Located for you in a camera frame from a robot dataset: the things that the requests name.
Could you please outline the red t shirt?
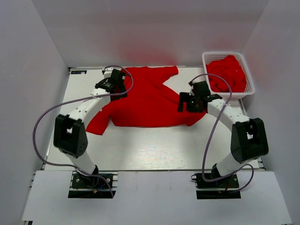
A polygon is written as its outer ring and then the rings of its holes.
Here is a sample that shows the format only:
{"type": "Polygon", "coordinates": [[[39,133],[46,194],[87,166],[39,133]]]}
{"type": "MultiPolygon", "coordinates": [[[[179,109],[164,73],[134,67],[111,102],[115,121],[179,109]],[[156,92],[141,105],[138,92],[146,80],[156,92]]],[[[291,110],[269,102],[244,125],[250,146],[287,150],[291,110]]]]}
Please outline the red t shirt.
{"type": "Polygon", "coordinates": [[[172,67],[127,67],[127,97],[107,104],[88,124],[86,131],[102,135],[109,122],[119,127],[160,128],[191,126],[205,113],[178,112],[179,95],[164,85],[179,73],[172,67]]]}

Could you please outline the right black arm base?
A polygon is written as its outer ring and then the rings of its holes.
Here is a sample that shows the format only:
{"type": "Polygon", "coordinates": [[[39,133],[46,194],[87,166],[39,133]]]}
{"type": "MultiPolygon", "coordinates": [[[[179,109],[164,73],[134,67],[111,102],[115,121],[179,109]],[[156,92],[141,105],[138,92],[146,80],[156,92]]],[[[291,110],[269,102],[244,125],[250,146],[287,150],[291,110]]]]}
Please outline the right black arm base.
{"type": "Polygon", "coordinates": [[[240,199],[240,185],[237,175],[224,178],[214,182],[206,182],[201,173],[195,173],[191,176],[195,182],[197,200],[222,200],[222,199],[240,199]]]}

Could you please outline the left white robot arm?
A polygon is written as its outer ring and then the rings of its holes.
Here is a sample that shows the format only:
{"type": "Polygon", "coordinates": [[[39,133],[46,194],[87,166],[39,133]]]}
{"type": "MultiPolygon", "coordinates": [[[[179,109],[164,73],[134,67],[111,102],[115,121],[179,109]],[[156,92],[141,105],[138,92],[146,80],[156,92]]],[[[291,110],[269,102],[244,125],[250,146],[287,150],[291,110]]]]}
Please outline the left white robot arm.
{"type": "Polygon", "coordinates": [[[95,172],[96,165],[86,151],[86,128],[103,107],[111,101],[127,97],[125,78],[126,73],[118,69],[104,74],[104,79],[95,84],[89,99],[84,100],[69,114],[60,114],[55,119],[53,144],[83,174],[83,182],[88,187],[98,184],[99,175],[95,172]]]}

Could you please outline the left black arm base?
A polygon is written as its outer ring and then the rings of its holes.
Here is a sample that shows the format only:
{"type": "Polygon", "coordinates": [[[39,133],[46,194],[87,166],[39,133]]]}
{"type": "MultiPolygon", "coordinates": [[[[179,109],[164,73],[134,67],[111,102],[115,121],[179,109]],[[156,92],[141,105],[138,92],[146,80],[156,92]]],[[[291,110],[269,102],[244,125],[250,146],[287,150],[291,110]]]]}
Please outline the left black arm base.
{"type": "MultiPolygon", "coordinates": [[[[105,172],[100,173],[106,179],[106,182],[111,187],[112,193],[115,194],[117,190],[118,173],[105,172]]],[[[68,192],[70,199],[113,199],[108,185],[103,179],[96,179],[94,185],[87,185],[83,176],[77,172],[73,172],[68,192]]]]}

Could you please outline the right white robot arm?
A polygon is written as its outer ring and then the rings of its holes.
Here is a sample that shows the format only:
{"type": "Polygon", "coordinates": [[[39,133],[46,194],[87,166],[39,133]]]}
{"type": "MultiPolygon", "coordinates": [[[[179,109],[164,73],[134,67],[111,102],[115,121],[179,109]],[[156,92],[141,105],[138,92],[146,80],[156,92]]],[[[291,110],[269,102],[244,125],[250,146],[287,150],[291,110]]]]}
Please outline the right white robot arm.
{"type": "Polygon", "coordinates": [[[238,113],[220,95],[211,94],[205,81],[190,82],[189,85],[192,87],[190,92],[179,94],[178,111],[206,112],[231,131],[230,153],[213,165],[211,178],[204,178],[205,182],[222,187],[229,181],[229,176],[252,160],[268,154],[264,122],[260,118],[252,119],[238,113]]]}

